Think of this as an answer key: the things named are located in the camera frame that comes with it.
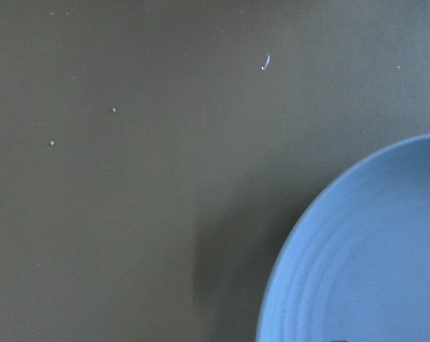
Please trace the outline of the blue plate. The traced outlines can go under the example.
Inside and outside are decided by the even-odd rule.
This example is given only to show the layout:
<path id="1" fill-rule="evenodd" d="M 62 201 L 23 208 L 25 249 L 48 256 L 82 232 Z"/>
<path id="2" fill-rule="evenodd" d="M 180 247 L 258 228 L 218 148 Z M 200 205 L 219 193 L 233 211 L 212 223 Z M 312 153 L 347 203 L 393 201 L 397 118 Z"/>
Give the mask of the blue plate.
<path id="1" fill-rule="evenodd" d="M 257 341 L 430 341 L 430 134 L 358 162 L 272 270 Z"/>

